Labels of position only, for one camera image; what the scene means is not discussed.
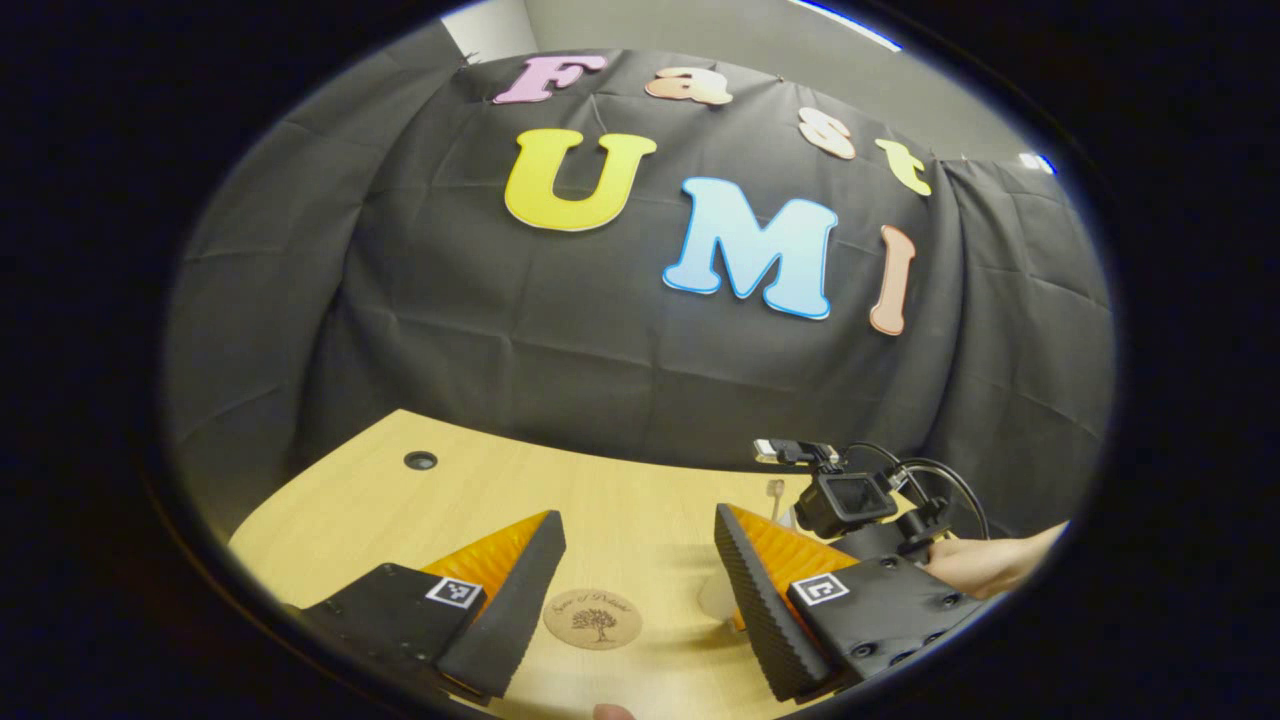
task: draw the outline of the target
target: wooden table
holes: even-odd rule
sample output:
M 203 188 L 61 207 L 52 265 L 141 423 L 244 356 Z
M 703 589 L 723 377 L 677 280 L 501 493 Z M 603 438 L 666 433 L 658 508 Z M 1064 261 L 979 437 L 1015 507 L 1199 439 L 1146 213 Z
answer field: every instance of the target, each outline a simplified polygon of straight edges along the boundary
M 406 466 L 404 456 L 419 450 L 439 464 Z M 271 496 L 236 530 L 230 548 L 279 601 L 308 607 L 380 562 L 421 568 L 535 512 L 559 510 L 567 550 L 547 600 L 607 589 L 636 605 L 644 628 L 627 646 L 590 651 L 561 642 L 539 620 L 506 698 L 486 712 L 585 720 L 595 703 L 611 702 L 637 720 L 772 719 L 797 706 L 773 698 L 746 633 L 707 616 L 698 592 L 721 566 L 716 503 L 769 516 L 765 483 L 774 477 L 782 475 L 566 452 L 398 410 Z M 786 475 L 782 507 L 808 483 Z M 913 507 L 895 498 L 901 511 Z

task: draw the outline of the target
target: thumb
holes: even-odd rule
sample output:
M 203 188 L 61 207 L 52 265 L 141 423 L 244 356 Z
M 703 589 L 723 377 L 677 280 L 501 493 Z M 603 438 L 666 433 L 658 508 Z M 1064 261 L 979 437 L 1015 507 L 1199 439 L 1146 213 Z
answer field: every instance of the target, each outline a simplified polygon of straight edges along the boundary
M 621 705 L 600 703 L 591 710 L 591 720 L 636 720 L 636 716 Z
M 924 571 L 963 593 L 984 600 L 983 589 L 991 582 L 995 570 L 982 560 L 968 555 L 934 557 L 924 566 Z
M 983 541 L 972 541 L 961 538 L 936 541 L 932 544 L 929 544 L 929 562 L 933 562 L 934 560 L 941 560 L 943 557 L 950 557 L 957 552 L 974 550 L 975 547 L 974 543 L 978 543 L 978 546 L 980 546 L 982 542 Z

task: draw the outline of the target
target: light blue letter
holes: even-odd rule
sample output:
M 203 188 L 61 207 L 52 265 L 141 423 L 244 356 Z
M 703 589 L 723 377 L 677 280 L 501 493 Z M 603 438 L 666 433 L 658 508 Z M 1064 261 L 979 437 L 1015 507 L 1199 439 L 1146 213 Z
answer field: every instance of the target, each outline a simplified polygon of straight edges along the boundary
M 831 314 L 822 281 L 827 236 L 838 222 L 835 213 L 810 200 L 788 200 L 762 231 L 737 184 L 694 177 L 682 187 L 694 197 L 694 210 L 680 261 L 662 273 L 662 282 L 689 292 L 716 292 L 721 278 L 712 261 L 718 245 L 737 297 L 755 292 L 764 273 L 781 261 L 778 279 L 764 288 L 765 305 L 814 320 Z

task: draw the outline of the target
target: pink letter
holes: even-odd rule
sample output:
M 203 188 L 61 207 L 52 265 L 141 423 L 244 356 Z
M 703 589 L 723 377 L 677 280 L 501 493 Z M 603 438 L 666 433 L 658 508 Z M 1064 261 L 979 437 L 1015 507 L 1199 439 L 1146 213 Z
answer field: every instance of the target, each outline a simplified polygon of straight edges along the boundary
M 600 55 L 550 55 L 525 60 L 525 72 L 511 88 L 493 99 L 494 104 L 539 102 L 552 96 L 547 83 L 556 81 L 563 90 L 582 77 L 582 68 L 599 70 L 609 61 Z

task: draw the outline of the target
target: round coaster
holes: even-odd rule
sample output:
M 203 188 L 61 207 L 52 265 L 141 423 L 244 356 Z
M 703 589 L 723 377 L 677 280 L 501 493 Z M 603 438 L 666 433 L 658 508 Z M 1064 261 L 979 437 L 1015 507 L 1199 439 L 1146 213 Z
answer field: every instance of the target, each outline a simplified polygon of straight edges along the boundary
M 636 606 L 622 596 L 598 589 L 556 596 L 543 610 L 543 623 L 557 638 L 586 650 L 613 650 L 640 634 Z

